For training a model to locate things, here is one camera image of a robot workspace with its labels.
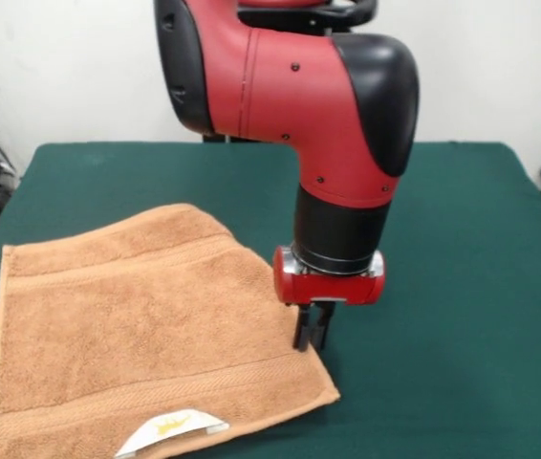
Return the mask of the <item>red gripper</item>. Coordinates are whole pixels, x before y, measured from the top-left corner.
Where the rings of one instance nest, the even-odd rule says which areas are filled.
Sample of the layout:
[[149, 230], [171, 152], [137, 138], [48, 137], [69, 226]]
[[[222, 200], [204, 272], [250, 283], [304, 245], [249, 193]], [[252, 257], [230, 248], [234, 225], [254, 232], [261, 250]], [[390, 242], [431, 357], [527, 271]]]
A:
[[[385, 263], [380, 251], [375, 251], [363, 273], [339, 276], [309, 268], [295, 257], [290, 247], [280, 246], [273, 255], [272, 268], [278, 299], [298, 305], [292, 347], [299, 352], [305, 352], [309, 342], [315, 350], [324, 349], [336, 301], [347, 305], [374, 304], [385, 284]], [[310, 338], [309, 304], [312, 303], [318, 317]]]

